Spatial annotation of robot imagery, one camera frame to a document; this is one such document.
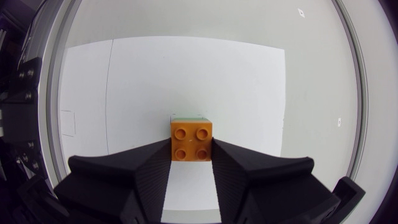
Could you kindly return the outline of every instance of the white floor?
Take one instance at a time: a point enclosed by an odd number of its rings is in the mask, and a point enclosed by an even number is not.
[[[281,155],[314,158],[313,174],[329,189],[346,174],[356,129],[356,81],[347,37],[331,1],[86,0],[67,47],[145,36],[207,37],[284,50]]]

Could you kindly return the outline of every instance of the gray wall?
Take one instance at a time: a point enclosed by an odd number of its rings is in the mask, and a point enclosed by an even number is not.
[[[355,182],[366,195],[346,223],[368,223],[398,164],[398,46],[378,1],[343,1],[363,51],[369,88],[368,133]]]

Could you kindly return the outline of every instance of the bolt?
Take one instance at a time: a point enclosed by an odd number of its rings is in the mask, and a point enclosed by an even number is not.
[[[28,161],[28,158],[27,158],[27,155],[26,155],[26,153],[23,153],[23,155],[22,155],[22,159],[24,160],[24,162],[27,162],[27,161]]]
[[[32,78],[33,77],[33,73],[34,73],[34,70],[31,68],[31,69],[29,69],[29,71],[27,71],[27,76],[29,78]]]
[[[30,100],[32,98],[32,94],[30,92],[27,92],[25,94],[25,100]]]
[[[24,73],[24,72],[20,72],[19,75],[18,75],[19,79],[23,79],[24,76],[25,76],[25,73]]]
[[[31,141],[31,142],[28,142],[27,143],[27,146],[29,147],[29,148],[31,148],[31,149],[33,149],[34,147],[35,147],[35,145],[34,145],[34,143]]]
[[[35,170],[38,170],[38,169],[39,169],[39,165],[37,164],[36,161],[33,161],[32,167],[33,167],[33,169],[35,169]]]

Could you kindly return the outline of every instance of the orange lego brick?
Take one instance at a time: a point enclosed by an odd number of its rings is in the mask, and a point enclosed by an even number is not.
[[[207,119],[174,119],[171,122],[172,161],[211,161],[212,128]]]

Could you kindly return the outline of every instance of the white panel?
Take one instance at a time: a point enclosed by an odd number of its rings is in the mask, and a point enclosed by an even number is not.
[[[107,40],[72,47],[66,53],[62,71],[60,110],[74,114],[75,135],[62,135],[65,165],[73,155],[108,154],[105,99],[111,48],[112,40]],[[61,130],[71,128],[69,121],[65,121],[61,116]]]
[[[76,134],[75,130],[75,113],[72,111],[61,111],[61,134],[74,137]]]
[[[284,51],[194,37],[114,40],[106,97],[109,153],[169,138],[173,114],[200,114],[215,138],[279,156]],[[173,163],[164,209],[218,208],[209,164]]]

